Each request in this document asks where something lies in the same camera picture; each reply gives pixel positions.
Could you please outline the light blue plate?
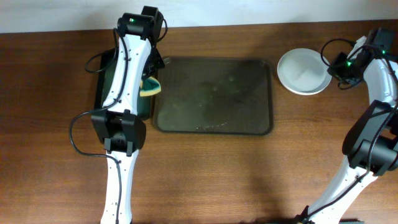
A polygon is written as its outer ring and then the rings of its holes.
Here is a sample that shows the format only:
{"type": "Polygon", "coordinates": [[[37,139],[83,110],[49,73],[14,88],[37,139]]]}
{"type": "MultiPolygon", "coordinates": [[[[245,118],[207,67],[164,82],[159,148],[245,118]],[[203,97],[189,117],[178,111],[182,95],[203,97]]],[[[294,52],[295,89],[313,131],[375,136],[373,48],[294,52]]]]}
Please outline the light blue plate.
{"type": "Polygon", "coordinates": [[[285,53],[277,64],[277,76],[283,86],[287,84],[321,85],[331,82],[324,58],[311,49],[293,49],[285,53]]]}

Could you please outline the green and yellow sponge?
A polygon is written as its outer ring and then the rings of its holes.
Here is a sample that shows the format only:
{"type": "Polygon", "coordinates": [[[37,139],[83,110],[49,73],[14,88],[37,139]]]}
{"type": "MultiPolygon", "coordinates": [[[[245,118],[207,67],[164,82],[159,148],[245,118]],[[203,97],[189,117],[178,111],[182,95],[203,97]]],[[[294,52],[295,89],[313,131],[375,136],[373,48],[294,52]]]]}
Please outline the green and yellow sponge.
{"type": "Polygon", "coordinates": [[[148,97],[153,96],[162,91],[159,81],[154,77],[149,77],[142,80],[140,83],[139,96],[148,97]]]}

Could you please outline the white plate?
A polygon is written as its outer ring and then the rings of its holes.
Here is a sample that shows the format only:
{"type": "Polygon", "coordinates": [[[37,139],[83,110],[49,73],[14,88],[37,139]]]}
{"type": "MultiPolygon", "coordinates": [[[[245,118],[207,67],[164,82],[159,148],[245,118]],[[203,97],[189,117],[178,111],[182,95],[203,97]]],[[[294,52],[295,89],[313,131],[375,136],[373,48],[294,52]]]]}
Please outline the white plate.
{"type": "Polygon", "coordinates": [[[309,84],[287,84],[284,87],[288,89],[288,91],[295,93],[297,95],[309,96],[309,95],[316,95],[322,92],[330,83],[322,83],[321,85],[309,85],[309,84]]]}

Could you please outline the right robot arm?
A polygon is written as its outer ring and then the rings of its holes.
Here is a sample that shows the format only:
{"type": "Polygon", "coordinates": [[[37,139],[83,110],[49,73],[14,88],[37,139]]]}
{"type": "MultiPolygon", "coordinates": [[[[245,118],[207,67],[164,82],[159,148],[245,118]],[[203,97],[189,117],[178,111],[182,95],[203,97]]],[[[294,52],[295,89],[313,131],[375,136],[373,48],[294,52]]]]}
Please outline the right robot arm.
{"type": "Polygon", "coordinates": [[[342,90],[368,88],[369,107],[348,131],[343,160],[322,196],[306,206],[297,223],[340,223],[359,194],[387,171],[397,169],[397,56],[390,53],[395,33],[378,28],[351,41],[352,51],[327,65],[342,90]]]}

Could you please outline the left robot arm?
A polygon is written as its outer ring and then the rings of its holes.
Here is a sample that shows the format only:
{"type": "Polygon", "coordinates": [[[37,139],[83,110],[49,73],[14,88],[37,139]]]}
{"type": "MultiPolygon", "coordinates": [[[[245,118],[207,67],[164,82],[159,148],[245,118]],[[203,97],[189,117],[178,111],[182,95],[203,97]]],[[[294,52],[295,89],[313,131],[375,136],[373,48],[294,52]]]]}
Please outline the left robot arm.
{"type": "Polygon", "coordinates": [[[134,164],[146,140],[146,125],[138,116],[143,85],[165,64],[157,50],[164,38],[164,16],[145,6],[140,14],[118,19],[119,47],[116,69],[106,98],[91,115],[106,151],[108,178],[102,223],[131,223],[134,164]]]}

